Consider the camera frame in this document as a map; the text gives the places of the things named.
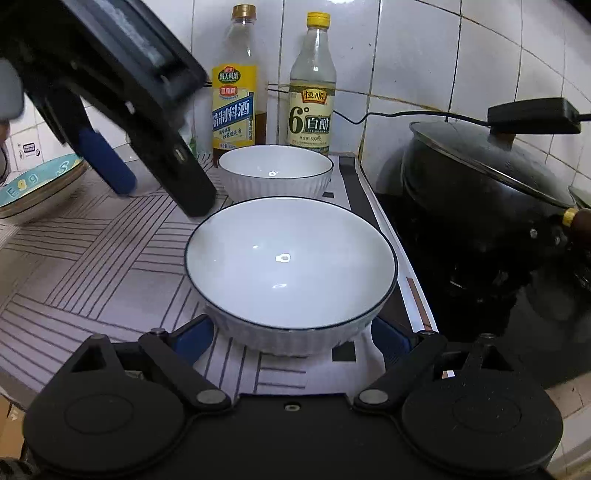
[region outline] tile wall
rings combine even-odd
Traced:
[[[210,70],[237,0],[145,0]],[[285,89],[306,32],[306,13],[332,16],[330,49],[338,81],[335,109],[358,120],[367,111],[452,111],[486,118],[489,106],[540,96],[565,96],[591,111],[591,24],[566,0],[253,0],[256,44],[270,85]],[[211,148],[210,92],[193,109],[198,148]],[[267,142],[285,141],[287,103],[268,93]],[[117,147],[125,134],[87,106],[93,125]],[[389,172],[411,132],[408,118],[371,116],[351,125],[333,120],[333,151],[362,160],[373,187],[388,190]],[[591,130],[580,135],[522,135],[518,144],[568,184],[591,190]],[[34,142],[35,153],[22,147]],[[28,101],[12,123],[12,168],[30,168],[69,152]]]

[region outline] brown liquid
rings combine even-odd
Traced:
[[[255,115],[255,145],[264,145],[267,140],[267,112],[260,112]],[[228,150],[220,148],[213,149],[213,164],[217,167],[219,159]]]

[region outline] bottle label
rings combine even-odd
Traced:
[[[212,70],[213,148],[255,144],[256,66],[222,64]]]
[[[287,143],[326,154],[335,89],[290,85],[290,117]]]

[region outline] cooking wine bottle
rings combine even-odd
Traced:
[[[254,5],[235,5],[232,27],[212,70],[213,162],[228,150],[261,145],[267,133],[267,75],[254,44]]]
[[[308,33],[290,74],[287,143],[329,152],[336,69],[329,50],[330,15],[309,12]]]

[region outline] black square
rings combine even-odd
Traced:
[[[355,342],[345,342],[333,348],[333,362],[356,362]]]

